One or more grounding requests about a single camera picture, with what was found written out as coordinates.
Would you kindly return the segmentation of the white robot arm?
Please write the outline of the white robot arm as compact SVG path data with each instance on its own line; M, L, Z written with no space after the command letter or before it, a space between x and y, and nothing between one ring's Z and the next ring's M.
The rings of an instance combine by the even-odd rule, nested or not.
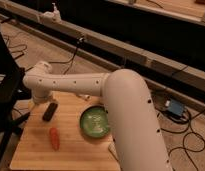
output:
M23 83L36 103L53 91L100 96L121 171L173 171L150 90L137 72L57 75L49 63L40 61L25 74Z

